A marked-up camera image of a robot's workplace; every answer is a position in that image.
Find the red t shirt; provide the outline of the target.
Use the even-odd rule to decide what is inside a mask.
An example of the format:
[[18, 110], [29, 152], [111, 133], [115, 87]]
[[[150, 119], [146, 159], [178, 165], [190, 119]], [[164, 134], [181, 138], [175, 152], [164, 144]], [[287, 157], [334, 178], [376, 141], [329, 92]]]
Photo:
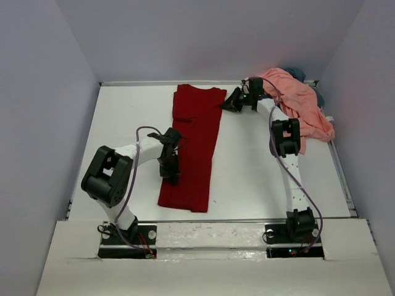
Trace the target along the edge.
[[158, 205], [205, 213], [208, 211], [212, 158], [222, 117], [220, 104], [227, 90], [199, 89], [180, 84], [173, 95], [172, 127], [181, 133], [178, 184], [162, 182]]

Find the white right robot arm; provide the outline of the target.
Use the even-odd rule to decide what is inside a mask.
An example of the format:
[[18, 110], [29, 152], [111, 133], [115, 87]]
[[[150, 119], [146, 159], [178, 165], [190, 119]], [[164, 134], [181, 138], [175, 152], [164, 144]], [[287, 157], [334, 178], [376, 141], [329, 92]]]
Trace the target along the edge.
[[301, 151], [300, 122], [280, 109], [281, 93], [275, 88], [274, 99], [264, 89], [265, 78], [252, 77], [241, 82], [230, 97], [220, 105], [221, 109], [241, 112], [250, 106], [268, 120], [269, 149], [278, 162], [286, 194], [286, 221], [265, 227], [264, 242], [272, 244], [298, 244], [310, 247], [318, 241], [320, 228], [314, 217], [316, 204], [302, 185], [299, 171]]

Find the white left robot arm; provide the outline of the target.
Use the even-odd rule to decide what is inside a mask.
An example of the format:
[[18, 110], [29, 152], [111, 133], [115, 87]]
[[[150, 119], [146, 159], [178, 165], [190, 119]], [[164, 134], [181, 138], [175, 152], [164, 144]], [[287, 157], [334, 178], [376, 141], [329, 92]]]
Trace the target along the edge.
[[109, 219], [109, 225], [103, 228], [105, 232], [132, 245], [138, 234], [138, 218], [130, 210], [128, 201], [138, 166], [157, 160], [162, 180], [171, 186], [178, 184], [177, 150], [182, 140], [184, 137], [174, 128], [161, 133], [157, 128], [141, 126], [136, 130], [136, 144], [97, 149], [81, 181], [81, 189], [105, 211]]

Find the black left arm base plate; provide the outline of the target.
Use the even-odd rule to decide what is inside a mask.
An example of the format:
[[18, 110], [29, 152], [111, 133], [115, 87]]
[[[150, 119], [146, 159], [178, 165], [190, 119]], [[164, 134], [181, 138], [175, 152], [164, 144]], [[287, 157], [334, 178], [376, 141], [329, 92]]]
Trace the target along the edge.
[[98, 257], [102, 259], [156, 259], [157, 225], [142, 223], [129, 242], [125, 242], [110, 223], [97, 227], [100, 233]]

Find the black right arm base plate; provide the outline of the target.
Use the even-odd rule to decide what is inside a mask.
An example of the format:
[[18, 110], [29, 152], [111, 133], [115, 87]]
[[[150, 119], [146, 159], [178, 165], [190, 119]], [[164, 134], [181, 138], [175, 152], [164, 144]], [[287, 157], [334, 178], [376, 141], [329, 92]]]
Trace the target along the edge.
[[318, 226], [301, 236], [291, 237], [285, 224], [266, 224], [262, 240], [266, 244], [266, 257], [275, 258], [324, 258], [321, 239], [316, 240]]

